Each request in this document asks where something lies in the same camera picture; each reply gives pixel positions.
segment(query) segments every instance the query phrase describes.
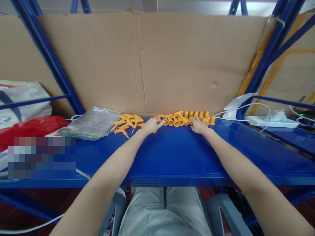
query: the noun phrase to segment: blue shelf board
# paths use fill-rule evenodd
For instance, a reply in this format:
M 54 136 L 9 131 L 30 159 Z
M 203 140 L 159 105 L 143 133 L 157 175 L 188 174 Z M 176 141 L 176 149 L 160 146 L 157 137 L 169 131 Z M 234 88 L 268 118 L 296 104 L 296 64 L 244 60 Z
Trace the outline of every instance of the blue shelf board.
M 315 157 L 315 134 L 299 128 L 268 127 L 264 132 Z
M 315 162 L 284 147 L 241 122 L 216 120 L 212 127 L 223 139 L 247 156 L 275 185 L 313 185 Z M 132 129 L 127 132 L 131 137 Z M 110 134 L 98 141 L 78 141 L 77 168 L 92 176 L 127 138 Z M 2 180 L 0 188 L 83 187 L 76 179 Z M 206 139 L 190 126 L 163 126 L 141 145 L 122 186 L 232 186 L 217 155 Z

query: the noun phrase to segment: left hand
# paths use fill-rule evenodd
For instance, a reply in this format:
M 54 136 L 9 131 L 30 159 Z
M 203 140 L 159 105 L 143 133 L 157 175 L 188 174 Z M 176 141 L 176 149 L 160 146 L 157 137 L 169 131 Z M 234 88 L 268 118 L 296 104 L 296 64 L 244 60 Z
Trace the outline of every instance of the left hand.
M 143 130 L 144 133 L 146 133 L 146 135 L 149 135 L 149 134 L 154 133 L 155 131 L 157 131 L 165 123 L 166 123 L 166 121 L 160 122 L 160 119 L 158 119 L 158 118 L 151 118 L 150 120 L 148 120 L 145 123 L 145 125 L 142 128 L 142 130 Z

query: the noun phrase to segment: person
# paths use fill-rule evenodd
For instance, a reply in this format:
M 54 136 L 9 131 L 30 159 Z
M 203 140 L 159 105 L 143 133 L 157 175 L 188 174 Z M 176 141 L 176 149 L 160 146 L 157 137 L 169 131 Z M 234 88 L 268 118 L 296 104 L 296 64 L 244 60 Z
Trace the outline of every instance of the person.
M 265 235 L 315 235 L 314 228 L 248 158 L 198 117 L 191 121 L 191 129 L 208 140 L 226 172 L 242 190 Z M 163 125 L 159 119 L 149 119 L 117 149 L 82 189 L 50 235 L 97 235 L 140 145 Z M 119 235 L 211 235 L 194 190 L 195 187 L 168 187 L 164 202 L 164 188 L 137 187 Z

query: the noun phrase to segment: blurred label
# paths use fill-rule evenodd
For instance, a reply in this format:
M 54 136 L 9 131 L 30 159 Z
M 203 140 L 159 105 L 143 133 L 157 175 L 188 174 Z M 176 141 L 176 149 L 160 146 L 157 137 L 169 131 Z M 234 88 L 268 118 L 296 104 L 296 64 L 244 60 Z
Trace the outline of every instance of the blurred label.
M 8 178 L 75 178 L 75 145 L 75 138 L 14 138 L 14 146 L 8 146 Z

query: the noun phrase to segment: cardboard sheet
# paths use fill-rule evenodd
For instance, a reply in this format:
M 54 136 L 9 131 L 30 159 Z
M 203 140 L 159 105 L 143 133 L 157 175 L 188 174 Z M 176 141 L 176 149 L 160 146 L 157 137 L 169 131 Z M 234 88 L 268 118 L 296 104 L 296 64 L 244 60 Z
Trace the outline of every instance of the cardboard sheet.
M 141 115 L 223 109 L 235 98 L 264 17 L 131 12 L 41 16 L 85 109 Z
M 14 81 L 38 81 L 50 96 L 63 95 L 53 75 L 16 16 L 0 17 L 0 78 Z M 51 102 L 53 114 L 74 115 L 66 99 Z

